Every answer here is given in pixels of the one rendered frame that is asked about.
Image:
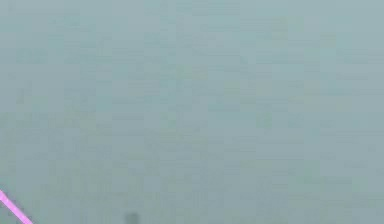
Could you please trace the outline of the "pink strip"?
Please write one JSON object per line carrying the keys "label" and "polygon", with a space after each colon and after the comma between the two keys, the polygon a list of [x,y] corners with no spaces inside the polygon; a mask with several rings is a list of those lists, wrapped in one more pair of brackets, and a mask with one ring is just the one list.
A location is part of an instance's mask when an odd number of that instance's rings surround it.
{"label": "pink strip", "polygon": [[34,224],[25,213],[0,190],[0,202],[10,211],[22,224]]}

